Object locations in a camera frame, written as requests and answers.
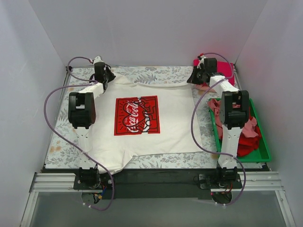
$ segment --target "plastic tray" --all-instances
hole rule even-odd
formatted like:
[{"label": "plastic tray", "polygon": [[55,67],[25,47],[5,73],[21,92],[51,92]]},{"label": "plastic tray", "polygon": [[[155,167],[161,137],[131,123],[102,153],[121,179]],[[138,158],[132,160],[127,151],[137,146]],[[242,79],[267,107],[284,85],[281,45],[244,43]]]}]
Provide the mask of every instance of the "plastic tray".
[{"label": "plastic tray", "polygon": [[[210,116],[212,118],[212,126],[214,129],[214,138],[215,138],[215,142],[216,142],[216,146],[217,146],[217,152],[221,152],[222,140],[220,140],[219,136],[218,136],[217,126],[216,126],[216,123],[214,120],[214,113],[211,109],[209,109],[209,112],[210,112]],[[257,150],[252,151],[250,154],[248,154],[246,156],[239,157],[239,160],[241,162],[270,162],[271,155],[268,150],[268,145],[264,138],[263,130],[260,125],[260,121],[259,121],[256,109],[255,109],[254,103],[252,102],[251,99],[250,99],[250,115],[257,119],[257,123],[258,123],[257,126],[259,126],[259,128],[260,128],[262,139],[260,140],[260,145]]]}]

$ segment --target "t-shirt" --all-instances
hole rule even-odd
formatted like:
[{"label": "t-shirt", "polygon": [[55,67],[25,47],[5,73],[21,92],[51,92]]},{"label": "t-shirt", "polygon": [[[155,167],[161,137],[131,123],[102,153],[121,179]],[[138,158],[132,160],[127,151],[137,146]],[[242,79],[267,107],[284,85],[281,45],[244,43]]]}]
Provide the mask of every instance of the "t-shirt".
[{"label": "t-shirt", "polygon": [[[146,85],[115,75],[95,99],[92,158],[114,174],[133,156],[201,151],[190,132],[194,101],[189,84]],[[201,143],[196,116],[194,133]]]}]

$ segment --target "white wall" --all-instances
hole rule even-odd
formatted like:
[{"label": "white wall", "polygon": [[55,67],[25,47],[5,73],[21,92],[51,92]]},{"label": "white wall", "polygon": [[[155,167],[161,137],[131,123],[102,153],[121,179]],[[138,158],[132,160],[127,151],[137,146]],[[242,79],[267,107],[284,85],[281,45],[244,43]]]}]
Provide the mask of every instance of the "white wall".
[{"label": "white wall", "polygon": [[[65,68],[27,0],[0,0],[0,34],[0,226],[17,227],[51,135],[44,99]],[[52,122],[59,95],[49,102]]]},{"label": "white wall", "polygon": [[235,61],[267,2],[29,1],[64,64],[78,55],[102,55],[123,65],[192,65],[208,51]]},{"label": "white wall", "polygon": [[303,226],[303,2],[268,0],[237,60],[297,226]]}]

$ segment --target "floral tablecloth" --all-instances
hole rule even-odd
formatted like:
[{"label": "floral tablecloth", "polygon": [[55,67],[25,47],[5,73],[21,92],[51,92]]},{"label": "floral tablecloth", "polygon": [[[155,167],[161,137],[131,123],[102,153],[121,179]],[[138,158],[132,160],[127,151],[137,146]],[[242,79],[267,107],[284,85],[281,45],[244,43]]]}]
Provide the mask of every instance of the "floral tablecloth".
[{"label": "floral tablecloth", "polygon": [[[115,73],[128,77],[132,82],[145,84],[179,83],[187,80],[192,72],[188,66],[161,66],[161,67],[117,67],[112,68]],[[93,68],[75,68],[74,75],[88,79],[94,72]],[[81,84],[71,78],[69,84]],[[63,94],[63,101],[55,129],[64,137],[77,144],[76,134],[68,121],[68,94],[71,91],[80,91],[82,88],[69,88]],[[202,94],[193,87],[193,99],[196,103]],[[214,132],[211,124],[209,108],[206,101],[211,97],[218,97],[216,93],[208,93],[197,109],[197,118],[200,125],[202,146],[208,150],[216,151]],[[125,168],[216,168],[217,156],[205,152],[160,154],[133,157]],[[261,164],[245,163],[246,168],[261,168]],[[53,134],[45,160],[46,168],[79,168],[79,151]]]}]

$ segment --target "red cloth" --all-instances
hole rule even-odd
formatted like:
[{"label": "red cloth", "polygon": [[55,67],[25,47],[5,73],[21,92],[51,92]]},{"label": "red cloth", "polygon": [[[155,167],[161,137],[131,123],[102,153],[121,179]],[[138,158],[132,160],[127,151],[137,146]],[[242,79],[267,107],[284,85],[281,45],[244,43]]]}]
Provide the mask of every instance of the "red cloth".
[{"label": "red cloth", "polygon": [[[208,103],[208,106],[212,109],[215,116],[215,123],[217,125],[219,139],[223,138],[222,124],[220,122],[219,112],[221,101],[216,99],[211,99]],[[258,149],[260,139],[262,138],[260,128],[257,126],[256,118],[250,115],[250,119],[245,123],[242,133],[239,138],[239,145],[237,156],[243,157],[250,154],[253,150]]]}]

